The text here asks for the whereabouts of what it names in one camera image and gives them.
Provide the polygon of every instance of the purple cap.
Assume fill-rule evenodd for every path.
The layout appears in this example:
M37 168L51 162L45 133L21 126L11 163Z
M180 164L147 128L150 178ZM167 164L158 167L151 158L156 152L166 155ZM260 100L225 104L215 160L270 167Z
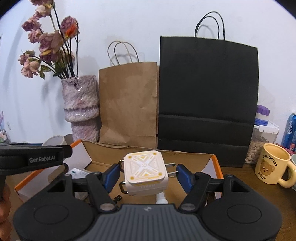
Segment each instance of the purple cap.
M257 105L257 113L269 116L270 110L263 105Z

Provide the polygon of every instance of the black bag handle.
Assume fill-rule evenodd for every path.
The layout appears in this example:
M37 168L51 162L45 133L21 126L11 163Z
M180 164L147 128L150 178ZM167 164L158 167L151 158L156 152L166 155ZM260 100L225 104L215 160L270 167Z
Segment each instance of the black bag handle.
M225 40L225 25L224 25L224 21L223 21L223 18L222 18L222 16L220 15L220 13L218 13L218 12L216 12L216 11L211 11L211 12L208 12L200 21L199 21L199 23L197 24L197 26L196 26L196 28L195 28L195 36L196 36L196 33L197 33L197 30L198 30L198 27L199 27L199 25L201 24L201 22L205 19L205 17L208 15L208 14L210 14L210 13L217 13L219 16L220 16L220 18L221 18L221 20L222 20L222 25L223 25L223 40Z
M219 39L219 37L220 37L220 27L219 27L219 23L218 23L217 19L215 19L215 18L212 17L212 16L206 16L206 17L203 17L202 20L199 21L199 23L196 25L196 28L195 28L195 37L197 37L197 31L198 31L198 28L199 28L200 24L201 24L202 21L203 21L204 19L206 19L206 18L213 18L213 19L216 21L217 26L218 26L218 38L217 38L217 39Z

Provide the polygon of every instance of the bouquet of dried flowers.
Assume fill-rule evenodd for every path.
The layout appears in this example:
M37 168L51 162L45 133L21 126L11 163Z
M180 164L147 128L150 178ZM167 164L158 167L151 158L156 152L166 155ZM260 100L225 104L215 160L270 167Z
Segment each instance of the bouquet of dried flowers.
M30 17L22 28L29 32L28 38L31 43L39 43L39 56L36 56L35 51L29 50L24 52L18 61L23 68L22 75L28 78L33 78L34 75L39 75L45 78L45 72L53 72L53 76L58 76L60 79L70 77L78 77L78 34L79 27L75 18L69 16L59 23L56 12L56 5L53 0L30 0L33 5L36 5L35 14ZM58 25L58 29L54 24L52 13L54 13ZM50 17L54 32L45 33L39 20L41 18ZM76 74L73 68L75 57L72 53L72 40L76 42Z

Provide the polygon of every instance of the clear plastic container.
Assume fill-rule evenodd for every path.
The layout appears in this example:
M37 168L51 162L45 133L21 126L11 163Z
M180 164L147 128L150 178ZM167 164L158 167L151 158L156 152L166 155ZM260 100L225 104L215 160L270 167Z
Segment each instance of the clear plastic container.
M279 126L268 121L267 126L254 125L251 142L249 145L248 153L245 163L257 163L263 145L265 143L275 143L279 133Z

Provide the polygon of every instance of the vase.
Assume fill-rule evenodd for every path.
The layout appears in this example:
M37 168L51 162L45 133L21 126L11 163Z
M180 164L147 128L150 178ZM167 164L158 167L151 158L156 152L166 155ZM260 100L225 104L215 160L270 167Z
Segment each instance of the vase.
M85 75L62 80L65 119L72 124L73 140L98 141L99 98L96 76Z

